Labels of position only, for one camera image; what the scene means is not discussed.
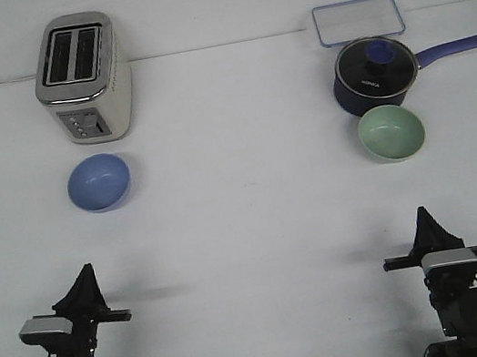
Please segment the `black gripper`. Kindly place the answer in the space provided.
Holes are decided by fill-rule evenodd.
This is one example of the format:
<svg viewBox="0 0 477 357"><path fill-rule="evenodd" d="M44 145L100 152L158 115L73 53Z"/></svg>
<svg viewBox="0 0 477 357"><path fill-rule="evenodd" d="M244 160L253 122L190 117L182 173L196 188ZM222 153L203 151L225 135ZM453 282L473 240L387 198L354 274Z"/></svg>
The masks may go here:
<svg viewBox="0 0 477 357"><path fill-rule="evenodd" d="M446 231L425 207L418 207L416 213L409 256L384 259L384 270L420 267L433 288L454 280L473 281L477 276L477 246L464 248L463 240Z"/></svg>
<svg viewBox="0 0 477 357"><path fill-rule="evenodd" d="M129 309L111 309L96 281L94 267L86 263L62 300L52 307L57 317L72 322L72 330L57 347L59 353L96 347L100 323L131 320Z"/></svg>

